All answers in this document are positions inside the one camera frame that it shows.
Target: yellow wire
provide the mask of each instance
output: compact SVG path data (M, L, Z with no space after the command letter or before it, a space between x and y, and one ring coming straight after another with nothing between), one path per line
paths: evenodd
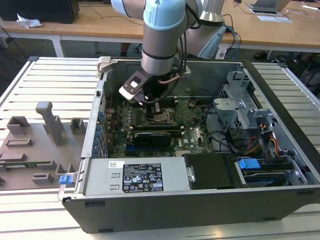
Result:
M275 150L275 154L278 156L278 145L277 142L274 138L270 137L270 140L274 143L274 150Z
M255 150L257 150L258 148L260 148L260 144L259 144L259 145L257 145L257 146L255 146L255 147L254 147L254 148L252 148L251 150L247 151L244 155L248 155L248 154L250 154L250 153L254 152Z

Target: table leg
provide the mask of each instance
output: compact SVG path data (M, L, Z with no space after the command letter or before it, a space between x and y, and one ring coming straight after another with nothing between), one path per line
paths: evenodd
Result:
M55 54L58 58L64 58L64 51L62 50L62 46L61 46L61 38L59 35L54 35L51 38L51 41L53 43L53 47L55 50Z
M221 43L216 51L215 59L225 59L228 47L228 44Z
M100 53L99 42L98 42L98 41L94 41L93 44L94 44L94 51L95 51L95 53L96 53L96 54L99 54L99 53Z
M5 37L0 37L0 47L2 47L3 49L7 49L8 48L8 44L6 42L6 38Z

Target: floor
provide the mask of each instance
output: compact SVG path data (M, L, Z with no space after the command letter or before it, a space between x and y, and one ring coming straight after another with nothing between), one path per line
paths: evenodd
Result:
M40 56L40 57L56 57L54 46L51 41L43 39L26 39L16 38L14 41L22 49L27 56ZM139 57L140 53L134 53L135 44L131 44L128 56ZM114 42L100 42L100 53L95 53L93 42L90 41L62 41L63 51L66 57L69 58L98 58L100 56L120 56L120 43ZM254 61L253 55L256 50L240 50L236 59L246 59ZM6 90L11 81L15 78L23 64L26 62L25 58L22 58L23 54L17 48L14 42L8 43L7 49L0 49L0 95Z

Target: blue cable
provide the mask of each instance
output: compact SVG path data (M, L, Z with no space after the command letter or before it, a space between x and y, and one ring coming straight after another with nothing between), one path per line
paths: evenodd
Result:
M235 39L236 39L235 52L234 52L234 55L233 55L233 57L232 57L232 59L234 59L235 56L236 56L236 53L237 53L237 51L239 50L239 47L240 47L240 45L239 45L239 39L238 39L238 34L236 34L235 31L234 31L230 26L225 25L225 27L226 27L227 29L229 29L229 31L233 34L233 36L235 36Z

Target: sticker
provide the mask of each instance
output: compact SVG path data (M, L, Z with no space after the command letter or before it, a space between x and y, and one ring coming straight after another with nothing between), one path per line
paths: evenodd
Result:
M7 169L18 169L18 168L26 168L26 165L6 165Z
M122 169L124 167L125 161L110 161L109 168L110 169Z
M122 164L125 193L158 192L164 190L160 163Z

